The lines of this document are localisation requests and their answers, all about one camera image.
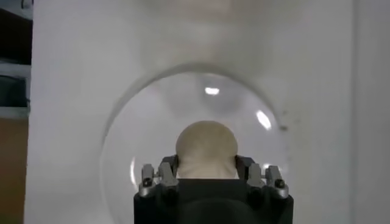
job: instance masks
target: metal bracket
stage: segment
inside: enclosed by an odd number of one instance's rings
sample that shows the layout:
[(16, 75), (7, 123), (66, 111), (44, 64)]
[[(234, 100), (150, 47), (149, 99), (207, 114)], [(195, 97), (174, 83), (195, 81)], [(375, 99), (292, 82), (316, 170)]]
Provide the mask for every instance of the metal bracket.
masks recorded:
[(252, 163), (250, 165), (248, 171), (248, 180), (246, 181), (246, 183), (251, 187), (258, 187), (258, 188), (262, 188), (266, 185), (264, 181), (261, 179), (261, 169), (259, 164)]
[(266, 169), (267, 186), (272, 189), (272, 196), (284, 199), (288, 197), (288, 185), (282, 179), (279, 167), (269, 166)]
[(139, 185), (138, 193), (141, 197), (150, 197), (155, 194), (156, 184), (153, 181), (154, 168), (151, 164), (145, 164), (141, 171), (142, 182)]
[(164, 187), (177, 187), (179, 181), (172, 173), (169, 163), (161, 163), (158, 167), (158, 174), (161, 176), (160, 184)]
[(255, 163), (255, 161), (251, 157), (239, 155), (236, 155), (235, 160), (238, 177), (241, 180), (248, 180), (249, 167), (251, 164)]

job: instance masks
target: transparent dome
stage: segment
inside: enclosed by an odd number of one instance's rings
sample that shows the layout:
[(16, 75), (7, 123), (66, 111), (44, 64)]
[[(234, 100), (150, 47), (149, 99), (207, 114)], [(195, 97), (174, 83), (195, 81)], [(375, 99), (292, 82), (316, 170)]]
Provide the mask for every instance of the transparent dome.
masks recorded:
[[(288, 164), (283, 130), (269, 107), (253, 91), (218, 71), (184, 70), (160, 77), (135, 86), (138, 89), (134, 91), (130, 89), (131, 96), (120, 100), (123, 107), (117, 108), (107, 126), (101, 184), (115, 223), (133, 223), (133, 196), (137, 193), (143, 164), (152, 164), (157, 169), (163, 157), (176, 154), (177, 144), (186, 145), (177, 142), (180, 134), (199, 121), (227, 127), (235, 141), (221, 137), (221, 145), (226, 141), (236, 142), (238, 155), (252, 157), (263, 167), (277, 165), (286, 178)], [(194, 142), (200, 148), (205, 145)], [(219, 144), (214, 141), (208, 147), (214, 149), (216, 145)], [(235, 150), (221, 147), (219, 153)]]

